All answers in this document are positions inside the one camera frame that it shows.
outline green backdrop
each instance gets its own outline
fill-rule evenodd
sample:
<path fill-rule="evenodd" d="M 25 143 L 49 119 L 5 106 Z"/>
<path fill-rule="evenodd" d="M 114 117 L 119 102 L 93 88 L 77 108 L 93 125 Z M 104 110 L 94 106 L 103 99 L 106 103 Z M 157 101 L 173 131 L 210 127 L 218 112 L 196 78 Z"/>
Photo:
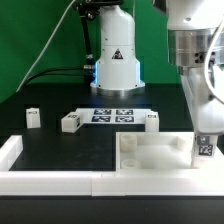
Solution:
<path fill-rule="evenodd" d="M 71 0 L 3 0 L 0 8 L 0 102 L 12 95 L 39 55 Z M 122 8 L 132 12 L 133 0 Z M 146 83 L 176 83 L 176 68 L 167 62 L 167 18 L 151 6 L 151 0 L 136 0 L 136 54 Z M 100 56 L 99 20 L 89 22 L 95 58 Z M 85 63 L 80 19 L 70 10 L 35 72 Z M 81 78 L 48 77 L 36 82 L 82 82 Z"/>

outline white plastic part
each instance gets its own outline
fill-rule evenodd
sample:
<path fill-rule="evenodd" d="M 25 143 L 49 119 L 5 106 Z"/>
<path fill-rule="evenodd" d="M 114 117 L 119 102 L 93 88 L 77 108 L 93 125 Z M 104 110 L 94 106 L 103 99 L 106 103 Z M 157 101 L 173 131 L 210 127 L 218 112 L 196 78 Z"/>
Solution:
<path fill-rule="evenodd" d="M 62 132 L 75 133 L 83 125 L 82 114 L 71 112 L 61 119 Z"/>
<path fill-rule="evenodd" d="M 215 88 L 224 98 L 223 71 L 214 66 Z M 203 77 L 203 68 L 191 68 L 188 76 L 181 76 L 181 82 L 197 135 L 221 135 L 224 132 L 224 105 L 216 98 L 209 100 L 210 91 Z"/>
<path fill-rule="evenodd" d="M 130 108 L 78 108 L 85 124 L 145 124 L 145 114 L 150 109 Z"/>
<path fill-rule="evenodd" d="M 224 196 L 223 155 L 217 154 L 212 166 L 192 169 L 187 155 L 189 150 L 178 148 L 178 138 L 191 139 L 194 133 L 135 133 L 138 138 L 141 158 L 140 169 L 122 169 L 120 162 L 120 134 L 116 134 L 115 172 L 74 172 L 74 171 L 7 171 L 0 170 L 0 195 L 85 195 L 85 196 L 129 196 L 129 195 L 189 195 Z M 18 155 L 22 150 L 21 139 Z M 10 138 L 0 149 L 1 163 L 8 161 L 11 148 L 18 139 Z M 154 151 L 144 155 L 144 151 Z"/>
<path fill-rule="evenodd" d="M 91 86 L 105 91 L 128 91 L 145 84 L 135 56 L 135 22 L 119 6 L 101 9 L 101 57 Z"/>
<path fill-rule="evenodd" d="M 30 108 L 26 110 L 27 128 L 40 128 L 40 110 L 39 108 Z"/>
<path fill-rule="evenodd" d="M 11 136 L 3 147 L 0 148 L 0 172 L 8 171 L 11 168 L 22 150 L 22 137 Z"/>
<path fill-rule="evenodd" d="M 121 151 L 133 152 L 137 150 L 137 136 L 135 134 L 121 134 Z"/>
<path fill-rule="evenodd" d="M 145 131 L 159 132 L 159 114 L 158 112 L 149 111 L 145 114 Z"/>
<path fill-rule="evenodd" d="M 216 28 L 224 14 L 223 0 L 167 0 L 169 30 Z"/>

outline blue light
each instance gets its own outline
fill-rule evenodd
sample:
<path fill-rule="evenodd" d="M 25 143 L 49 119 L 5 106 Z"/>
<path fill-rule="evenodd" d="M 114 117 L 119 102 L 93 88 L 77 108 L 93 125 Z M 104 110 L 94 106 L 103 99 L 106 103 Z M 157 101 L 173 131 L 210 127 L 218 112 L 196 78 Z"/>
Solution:
<path fill-rule="evenodd" d="M 98 83 L 98 64 L 97 62 L 95 63 L 95 80 L 94 80 L 94 84 Z"/>

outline label sticker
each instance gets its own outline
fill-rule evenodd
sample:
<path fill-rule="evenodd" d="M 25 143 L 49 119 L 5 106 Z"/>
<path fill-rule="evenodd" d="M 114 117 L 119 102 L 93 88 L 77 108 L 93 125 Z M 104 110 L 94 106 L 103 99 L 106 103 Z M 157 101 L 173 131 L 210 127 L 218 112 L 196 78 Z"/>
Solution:
<path fill-rule="evenodd" d="M 80 118 L 78 117 L 76 120 L 76 127 L 79 127 L 79 126 L 80 126 Z"/>
<path fill-rule="evenodd" d="M 127 116 L 126 117 L 116 116 L 115 121 L 118 123 L 121 123 L 121 122 L 132 123 L 132 122 L 134 122 L 134 117 L 132 117 L 132 116 L 128 116 L 128 117 Z"/>
<path fill-rule="evenodd" d="M 107 109 L 96 109 L 94 115 L 111 115 L 112 110 Z"/>
<path fill-rule="evenodd" d="M 148 118 L 156 118 L 157 116 L 155 114 L 149 114 Z"/>
<path fill-rule="evenodd" d="M 117 115 L 134 115 L 133 110 L 116 110 Z"/>
<path fill-rule="evenodd" d="M 110 116 L 93 116 L 91 122 L 110 122 Z"/>
<path fill-rule="evenodd" d="M 203 145 L 199 146 L 199 156 L 212 156 L 213 155 L 213 145 Z"/>
<path fill-rule="evenodd" d="M 112 59 L 121 59 L 121 60 L 124 59 L 119 49 L 116 50 Z"/>

